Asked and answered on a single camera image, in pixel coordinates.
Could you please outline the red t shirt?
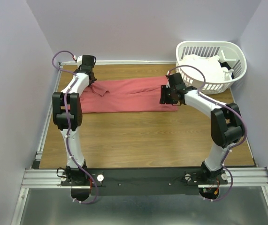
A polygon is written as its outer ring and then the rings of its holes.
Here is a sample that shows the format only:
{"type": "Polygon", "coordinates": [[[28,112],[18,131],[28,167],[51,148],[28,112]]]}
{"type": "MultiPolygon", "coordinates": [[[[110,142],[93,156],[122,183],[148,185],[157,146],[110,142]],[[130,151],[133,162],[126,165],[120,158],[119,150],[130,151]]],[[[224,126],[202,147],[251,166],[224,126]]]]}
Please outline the red t shirt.
{"type": "Polygon", "coordinates": [[[80,96],[82,113],[174,112],[177,106],[161,105],[164,76],[96,81],[80,96]]]}

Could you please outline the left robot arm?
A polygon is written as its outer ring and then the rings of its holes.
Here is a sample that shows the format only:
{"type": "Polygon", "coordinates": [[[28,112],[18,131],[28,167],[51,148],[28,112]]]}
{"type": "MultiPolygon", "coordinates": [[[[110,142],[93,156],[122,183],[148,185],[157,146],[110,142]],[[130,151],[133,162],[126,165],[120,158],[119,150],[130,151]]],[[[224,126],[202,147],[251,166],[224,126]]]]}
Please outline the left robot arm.
{"type": "Polygon", "coordinates": [[[72,78],[62,91],[54,92],[52,95],[53,122],[60,130],[66,148],[66,179],[77,185],[83,185],[86,182],[95,185],[94,178],[86,170],[79,130],[83,121],[80,96],[85,88],[90,87],[96,81],[93,68],[97,60],[92,55],[80,57],[73,55],[72,58],[77,65],[75,71],[58,69],[70,73],[72,78]]]}

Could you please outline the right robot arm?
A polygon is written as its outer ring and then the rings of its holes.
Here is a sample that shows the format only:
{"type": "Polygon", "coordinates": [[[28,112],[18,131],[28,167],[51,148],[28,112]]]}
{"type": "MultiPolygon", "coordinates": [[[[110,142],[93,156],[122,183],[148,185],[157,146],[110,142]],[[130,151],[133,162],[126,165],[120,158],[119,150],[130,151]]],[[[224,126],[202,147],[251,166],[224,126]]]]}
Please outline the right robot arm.
{"type": "Polygon", "coordinates": [[[209,184],[222,173],[222,166],[231,149],[238,145],[242,137],[246,137],[239,107],[235,103],[220,103],[197,88],[186,86],[180,73],[166,75],[166,78],[168,84],[161,86],[160,104],[189,105],[210,119],[213,145],[197,172],[198,179],[209,184]]]}

